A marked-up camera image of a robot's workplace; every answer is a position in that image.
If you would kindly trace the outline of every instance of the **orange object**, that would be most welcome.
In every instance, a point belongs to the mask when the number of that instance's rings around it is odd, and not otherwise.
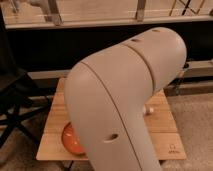
[[[62,143],[64,147],[73,154],[85,154],[83,147],[80,145],[80,140],[75,134],[70,122],[64,127],[62,133]]]

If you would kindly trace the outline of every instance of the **railing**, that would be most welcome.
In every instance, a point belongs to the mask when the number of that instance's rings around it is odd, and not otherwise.
[[[191,7],[193,0],[173,0],[173,1],[161,1],[161,3],[169,3],[165,9],[152,8],[151,5],[157,4],[158,0],[133,0],[132,3],[135,3],[135,9],[131,9],[132,11],[121,11],[120,15],[130,13],[133,14],[132,17],[121,17],[121,18],[107,18],[107,19],[82,19],[82,21],[73,20],[72,13],[76,11],[70,10],[70,14],[66,14],[70,17],[69,21],[65,21],[63,18],[65,14],[61,12],[61,6],[58,6],[59,3],[62,4],[65,0],[4,0],[3,2],[9,2],[7,5],[12,7],[12,13],[9,17],[5,14],[6,27],[7,28],[27,28],[27,27],[90,27],[90,26],[105,26],[105,25],[131,25],[131,24],[144,24],[144,23],[159,23],[159,22],[180,22],[180,21],[202,21],[202,20],[213,20],[213,10],[211,6],[208,5],[208,9],[205,6],[206,0],[199,0],[199,3],[195,8]],[[29,9],[40,9],[42,13],[36,14],[35,17],[28,21],[22,19],[22,22],[19,22],[19,15],[21,13],[22,8],[20,6],[22,3],[28,4],[27,8]]]

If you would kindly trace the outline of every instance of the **dark background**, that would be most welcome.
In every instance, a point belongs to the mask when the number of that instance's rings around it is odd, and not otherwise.
[[[18,65],[27,71],[42,71],[70,69],[91,53],[159,26],[171,28],[181,35],[187,46],[188,60],[213,58],[211,21],[7,32]]]

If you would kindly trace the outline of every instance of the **wooden plank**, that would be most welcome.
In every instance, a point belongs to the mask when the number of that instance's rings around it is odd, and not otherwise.
[[[53,99],[53,104],[45,132],[54,132],[63,130],[65,125],[61,125],[62,121],[59,119],[61,115],[64,115],[63,123],[68,123],[68,113],[64,105],[64,93],[61,91],[61,87],[57,90]],[[177,132],[177,127],[168,106],[166,97],[162,92],[159,92],[147,103],[148,106],[154,107],[155,112],[151,115],[145,116],[145,122],[150,132]]]
[[[37,154],[38,160],[87,160],[86,156],[78,158],[70,154],[61,142],[64,126],[70,121],[64,104],[64,83],[65,78],[59,80]],[[158,92],[147,105],[155,110],[153,114],[145,116],[145,122],[159,160],[186,159],[164,92]]]
[[[61,134],[43,134],[39,150],[36,156],[37,160],[88,160],[85,155],[76,156],[69,153],[61,142]]]
[[[56,92],[64,92],[65,81],[66,81],[66,78],[59,79]]]
[[[156,154],[159,160],[185,159],[180,136],[178,133],[151,133]],[[85,155],[76,156],[69,153],[61,142],[61,134],[45,133],[37,153],[37,160],[73,160],[85,161],[88,158]]]

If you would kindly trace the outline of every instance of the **floor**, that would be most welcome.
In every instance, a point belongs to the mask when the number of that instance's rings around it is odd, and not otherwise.
[[[213,170],[213,93],[168,96],[173,116],[187,154],[186,160],[165,161],[164,171]],[[47,114],[41,113],[25,125],[41,137]],[[61,171],[60,162],[36,161],[37,147],[15,130],[0,149],[0,170]],[[75,162],[72,171],[92,171],[89,162]]]
[[[89,21],[135,18],[137,0],[57,0],[58,8],[63,22],[66,21]],[[145,7],[145,18],[168,17],[175,0],[147,0]],[[192,0],[190,8],[197,11],[202,0]],[[21,0],[19,13],[12,11],[9,0],[1,3],[6,24],[45,23],[40,8],[33,7],[27,1]],[[199,15],[207,15],[213,7],[212,0],[205,0]],[[184,5],[178,0],[175,3],[171,16],[179,16]],[[186,15],[194,15],[187,10]]]

